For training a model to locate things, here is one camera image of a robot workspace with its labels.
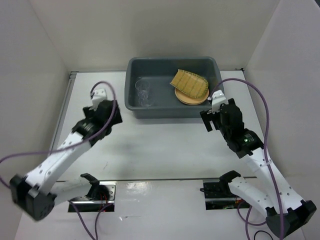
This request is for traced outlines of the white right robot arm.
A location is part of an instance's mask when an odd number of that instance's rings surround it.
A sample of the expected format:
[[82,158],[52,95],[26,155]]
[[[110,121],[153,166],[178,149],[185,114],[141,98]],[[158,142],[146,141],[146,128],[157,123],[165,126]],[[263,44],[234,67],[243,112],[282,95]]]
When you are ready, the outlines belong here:
[[304,200],[289,185],[264,151],[258,135],[245,128],[242,112],[234,99],[213,98],[211,109],[202,111],[200,116],[207,131],[220,131],[229,149],[264,183],[261,191],[232,170],[219,178],[219,191],[223,196],[233,194],[244,199],[265,217],[268,228],[278,238],[287,237],[311,219],[316,205]]

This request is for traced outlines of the woven bamboo tray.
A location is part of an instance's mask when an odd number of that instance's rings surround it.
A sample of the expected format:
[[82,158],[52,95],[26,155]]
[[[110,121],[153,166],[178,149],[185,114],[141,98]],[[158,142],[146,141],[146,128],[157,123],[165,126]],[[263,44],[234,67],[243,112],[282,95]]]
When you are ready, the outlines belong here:
[[204,97],[209,89],[209,83],[204,77],[183,69],[177,71],[170,85],[193,99]]

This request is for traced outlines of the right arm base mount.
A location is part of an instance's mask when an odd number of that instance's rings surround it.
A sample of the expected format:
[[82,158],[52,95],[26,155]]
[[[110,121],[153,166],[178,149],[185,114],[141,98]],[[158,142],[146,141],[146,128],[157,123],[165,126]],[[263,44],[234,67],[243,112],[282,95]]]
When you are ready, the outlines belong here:
[[225,193],[218,179],[203,180],[203,186],[199,191],[204,195],[206,210],[236,209],[243,201],[242,198],[232,193]]

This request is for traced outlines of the clear glass cup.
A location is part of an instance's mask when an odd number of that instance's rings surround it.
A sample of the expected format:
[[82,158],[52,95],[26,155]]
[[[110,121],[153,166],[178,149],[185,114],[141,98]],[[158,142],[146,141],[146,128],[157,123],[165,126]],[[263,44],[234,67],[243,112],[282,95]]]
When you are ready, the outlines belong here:
[[147,80],[138,80],[135,83],[135,89],[138,95],[139,106],[151,107],[154,105],[154,100],[151,94],[151,85]]

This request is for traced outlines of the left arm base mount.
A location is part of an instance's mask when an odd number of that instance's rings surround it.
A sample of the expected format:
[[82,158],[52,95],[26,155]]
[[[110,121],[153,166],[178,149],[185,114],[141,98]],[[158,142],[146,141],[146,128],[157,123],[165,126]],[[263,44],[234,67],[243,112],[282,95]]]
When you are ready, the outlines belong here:
[[99,189],[92,196],[79,196],[71,200],[80,213],[114,212],[116,181],[101,181]]

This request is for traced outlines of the yellow plate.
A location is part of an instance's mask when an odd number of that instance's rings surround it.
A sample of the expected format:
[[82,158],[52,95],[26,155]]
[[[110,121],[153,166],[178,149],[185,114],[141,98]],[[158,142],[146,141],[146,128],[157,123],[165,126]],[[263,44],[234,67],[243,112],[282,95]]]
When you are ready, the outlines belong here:
[[177,99],[180,102],[182,102],[183,104],[190,105],[190,106],[196,106],[196,105],[200,105],[200,104],[204,103],[207,100],[210,91],[207,90],[206,94],[201,98],[192,98],[192,97],[184,94],[183,92],[181,92],[178,89],[175,89],[174,93],[175,93],[175,96],[177,97]]

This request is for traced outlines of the grey plastic bin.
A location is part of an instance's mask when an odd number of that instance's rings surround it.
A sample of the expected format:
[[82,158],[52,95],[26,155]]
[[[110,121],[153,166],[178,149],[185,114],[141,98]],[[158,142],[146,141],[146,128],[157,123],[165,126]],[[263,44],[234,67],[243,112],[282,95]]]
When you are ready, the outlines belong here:
[[[177,71],[186,70],[204,77],[209,91],[215,86],[224,90],[217,62],[209,56],[198,57],[134,57],[128,62],[124,104],[137,119],[199,118],[200,112],[211,108],[206,100],[200,105],[186,105],[180,102],[170,82]],[[139,106],[135,84],[138,80],[150,83],[153,106]]]

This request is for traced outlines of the aluminium table edge rail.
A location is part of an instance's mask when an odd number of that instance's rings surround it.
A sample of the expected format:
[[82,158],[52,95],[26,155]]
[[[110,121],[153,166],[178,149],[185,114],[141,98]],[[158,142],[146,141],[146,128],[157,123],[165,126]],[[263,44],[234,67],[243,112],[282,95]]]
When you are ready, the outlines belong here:
[[58,119],[57,119],[57,123],[56,123],[56,126],[55,126],[53,137],[52,137],[52,140],[51,140],[51,145],[50,145],[50,149],[51,150],[53,150],[59,143],[59,139],[60,139],[60,136],[61,136],[63,123],[65,121],[67,108],[68,108],[68,105],[69,105],[69,101],[70,101],[70,97],[71,97],[71,94],[72,94],[72,90],[73,90],[73,86],[74,86],[74,82],[75,82],[77,73],[78,73],[78,71],[71,71],[70,72],[67,88],[66,88],[66,91],[65,91],[65,94],[64,94],[64,99],[63,99],[63,102],[62,102],[62,106],[60,108],[59,116],[58,116]]

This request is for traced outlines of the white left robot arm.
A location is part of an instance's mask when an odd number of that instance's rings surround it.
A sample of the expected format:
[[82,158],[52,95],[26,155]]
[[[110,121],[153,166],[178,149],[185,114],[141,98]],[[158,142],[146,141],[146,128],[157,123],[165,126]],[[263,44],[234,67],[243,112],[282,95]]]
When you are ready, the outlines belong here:
[[99,140],[109,135],[112,126],[122,123],[116,100],[102,100],[97,106],[84,107],[85,118],[72,128],[58,152],[51,154],[25,176],[9,181],[12,201],[34,221],[43,220],[63,202],[85,196],[94,200],[106,188],[89,173],[76,180],[58,183],[60,176]]

